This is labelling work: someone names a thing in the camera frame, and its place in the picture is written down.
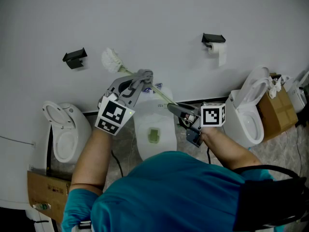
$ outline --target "black cable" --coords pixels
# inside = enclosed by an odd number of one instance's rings
[[[112,151],[112,157],[115,158],[115,160],[116,160],[116,162],[117,162],[117,164],[119,166],[119,169],[120,169],[121,177],[123,177],[124,173],[122,172],[122,168],[121,168],[120,162],[119,162],[118,158],[114,155],[113,151]]]
[[[19,140],[14,140],[14,139],[11,139],[11,138],[8,138],[8,137],[0,136],[0,138],[4,138],[4,139],[7,139],[7,140],[10,140],[10,141],[13,141],[13,142],[18,142],[18,143],[22,143],[22,144],[26,144],[26,145],[34,145],[34,144],[31,144],[31,143],[26,143],[26,142],[22,142],[22,141],[19,141]]]
[[[42,226],[43,232],[45,232],[45,229],[44,229],[43,223],[41,223],[41,226]]]
[[[299,158],[300,158],[300,171],[299,171],[299,177],[300,177],[300,174],[301,174],[301,155],[300,155],[300,152],[299,152],[299,149],[298,149],[298,127],[297,127],[297,140],[296,140],[296,147],[297,147],[297,151],[298,151]]]
[[[42,223],[42,222],[49,222],[48,220],[42,220],[42,221],[34,221],[34,220],[31,220],[33,223]]]
[[[241,168],[234,169],[233,172],[237,174],[241,174],[244,171],[252,170],[252,169],[268,169],[268,170],[273,170],[276,172],[286,174],[290,176],[291,178],[299,178],[298,174],[295,173],[294,171],[287,169],[287,168],[282,168],[282,167],[273,166],[273,165],[257,165],[257,166],[241,167]]]
[[[211,164],[211,157],[209,155],[209,147],[207,147],[208,164]]]

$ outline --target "black wall bracket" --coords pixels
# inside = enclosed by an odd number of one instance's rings
[[[211,48],[211,45],[208,43],[225,43],[226,39],[222,35],[215,34],[205,34],[203,33],[202,43],[205,44],[206,47]]]
[[[87,53],[85,49],[78,50],[76,52],[66,53],[62,59],[63,62],[66,62],[67,65],[71,69],[76,69],[79,67],[82,67],[83,60],[80,60],[80,58],[84,58],[87,56]]]

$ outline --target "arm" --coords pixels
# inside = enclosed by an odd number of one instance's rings
[[[112,136],[94,129],[75,166],[70,191],[86,189],[102,194],[110,163]]]
[[[204,127],[201,132],[203,141],[224,167],[233,170],[262,164],[253,153],[216,128]]]

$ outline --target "white brush head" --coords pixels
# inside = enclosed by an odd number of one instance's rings
[[[102,64],[105,69],[107,69],[110,73],[117,73],[121,66],[123,66],[123,62],[114,52],[114,50],[110,48],[106,48],[106,50],[102,53]]]

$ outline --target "white toilet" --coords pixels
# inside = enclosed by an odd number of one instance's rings
[[[45,101],[43,113],[52,124],[56,159],[75,164],[92,131],[88,120],[76,106],[69,103],[57,105]]]
[[[171,91],[162,87],[171,97]],[[145,160],[164,151],[176,151],[174,115],[167,109],[167,102],[156,93],[142,92],[134,106],[134,126],[137,148]]]
[[[256,105],[269,85],[269,70],[254,69],[241,90],[231,91],[225,102],[225,133],[245,148],[257,145],[264,138],[264,129]]]

